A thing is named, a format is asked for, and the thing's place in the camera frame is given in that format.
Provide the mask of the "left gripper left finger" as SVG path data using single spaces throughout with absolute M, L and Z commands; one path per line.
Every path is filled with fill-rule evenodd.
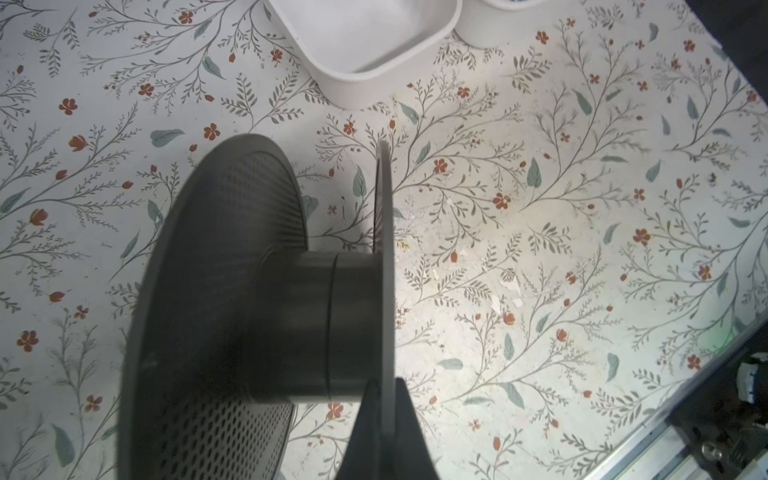
M 381 405 L 378 383 L 367 383 L 336 480 L 374 480 L 381 474 Z

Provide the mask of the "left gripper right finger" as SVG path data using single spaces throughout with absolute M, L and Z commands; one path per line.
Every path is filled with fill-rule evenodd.
M 396 379 L 394 478 L 438 480 L 407 385 Z

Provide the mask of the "dark grey foam spool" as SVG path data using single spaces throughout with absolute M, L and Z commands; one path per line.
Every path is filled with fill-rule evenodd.
M 391 149 L 376 149 L 374 247 L 314 252 L 283 151 L 257 134 L 210 151 L 166 216 L 130 330 L 122 479 L 273 479 L 300 402 L 380 389 L 394 477 Z

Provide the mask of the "left white plastic bin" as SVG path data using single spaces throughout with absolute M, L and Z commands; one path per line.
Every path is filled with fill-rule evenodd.
M 360 110 L 429 72 L 460 1 L 268 1 L 272 22 L 333 105 Z

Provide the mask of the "white plastic bin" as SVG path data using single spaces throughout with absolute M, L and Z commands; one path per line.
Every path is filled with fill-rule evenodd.
M 333 105 L 360 110 L 429 72 L 460 1 L 268 1 L 272 22 Z
M 454 30 L 472 47 L 500 47 L 532 36 L 549 18 L 552 5 L 552 1 L 466 0 Z

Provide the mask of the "right white plastic bin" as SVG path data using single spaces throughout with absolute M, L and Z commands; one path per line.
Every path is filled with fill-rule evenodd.
M 549 18 L 552 5 L 552 1 L 466 0 L 454 30 L 472 47 L 500 47 L 532 36 Z

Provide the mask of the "aluminium front rail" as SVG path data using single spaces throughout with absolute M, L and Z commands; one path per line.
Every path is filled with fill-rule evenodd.
M 727 348 L 722 360 L 740 354 L 765 352 L 767 330 L 762 328 L 745 340 Z M 694 386 L 693 378 L 661 411 L 644 422 L 610 454 L 589 479 L 712 479 L 698 466 L 671 422 L 672 411 Z

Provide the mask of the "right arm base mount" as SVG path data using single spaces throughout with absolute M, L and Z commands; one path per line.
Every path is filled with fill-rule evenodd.
M 712 479 L 767 477 L 767 354 L 708 364 L 672 411 L 688 452 Z

